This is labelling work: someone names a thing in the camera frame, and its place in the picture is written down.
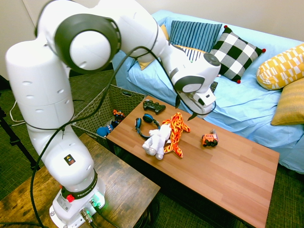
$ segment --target white plush toy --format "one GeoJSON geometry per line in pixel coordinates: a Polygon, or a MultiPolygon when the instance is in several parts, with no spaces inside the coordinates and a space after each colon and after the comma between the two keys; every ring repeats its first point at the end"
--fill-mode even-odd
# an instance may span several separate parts
{"type": "Polygon", "coordinates": [[[170,138],[171,128],[169,124],[163,124],[158,130],[150,130],[149,135],[151,136],[147,139],[142,147],[147,154],[155,156],[158,160],[163,159],[166,141],[170,138]]]}

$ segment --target warning sticker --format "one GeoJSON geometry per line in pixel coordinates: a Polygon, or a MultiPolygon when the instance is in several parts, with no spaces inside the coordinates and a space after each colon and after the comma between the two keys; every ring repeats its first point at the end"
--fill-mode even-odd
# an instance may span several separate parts
{"type": "Polygon", "coordinates": [[[68,210],[70,210],[72,204],[67,202],[61,194],[57,197],[56,200],[57,200],[58,204],[62,207],[63,210],[65,210],[66,212],[68,212],[68,210]]]}
{"type": "Polygon", "coordinates": [[[73,163],[76,162],[70,154],[67,157],[65,157],[65,161],[67,162],[68,165],[72,165],[73,163]]]}

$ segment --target light blue sheet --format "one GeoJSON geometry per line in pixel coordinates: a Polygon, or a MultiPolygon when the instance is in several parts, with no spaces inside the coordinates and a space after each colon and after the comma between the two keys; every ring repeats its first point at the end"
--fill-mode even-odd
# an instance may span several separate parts
{"type": "MultiPolygon", "coordinates": [[[[172,20],[219,23],[166,10],[156,12],[153,17],[159,25],[165,24],[169,34],[172,20]]],[[[232,82],[224,76],[216,78],[218,86],[214,94],[217,98],[217,107],[205,120],[279,152],[281,165],[304,174],[304,126],[270,125],[281,90],[268,91],[256,80],[257,68],[264,61],[302,42],[232,25],[229,27],[242,39],[259,48],[266,48],[266,52],[246,70],[241,84],[232,82]]],[[[124,56],[125,53],[122,51],[116,54],[112,61],[114,69],[124,56]]],[[[142,71],[137,62],[128,58],[118,72],[116,81],[119,87],[151,95],[175,105],[176,94],[157,61],[142,71]]],[[[183,104],[180,108],[187,111],[183,104]]]]}

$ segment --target blue toy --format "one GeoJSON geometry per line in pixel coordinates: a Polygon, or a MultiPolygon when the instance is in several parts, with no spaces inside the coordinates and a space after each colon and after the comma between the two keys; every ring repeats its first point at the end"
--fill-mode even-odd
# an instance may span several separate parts
{"type": "Polygon", "coordinates": [[[106,137],[113,130],[113,126],[107,125],[106,127],[99,127],[96,133],[102,137],[106,137]]]}

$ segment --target white wall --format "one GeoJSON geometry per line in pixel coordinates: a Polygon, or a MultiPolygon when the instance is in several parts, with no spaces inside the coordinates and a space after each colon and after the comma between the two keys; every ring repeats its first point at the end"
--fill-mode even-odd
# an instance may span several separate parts
{"type": "Polygon", "coordinates": [[[5,53],[14,44],[34,39],[34,25],[22,0],[1,0],[0,21],[0,75],[8,79],[5,53]]]}
{"type": "Polygon", "coordinates": [[[169,10],[304,41],[303,0],[137,0],[149,13],[169,10]]]}
{"type": "MultiPolygon", "coordinates": [[[[93,7],[99,0],[75,0],[93,7]]],[[[150,14],[158,10],[188,14],[304,41],[302,0],[136,0],[150,14]]],[[[6,77],[4,55],[15,43],[34,38],[42,7],[49,0],[1,0],[0,74],[6,77]]]]}

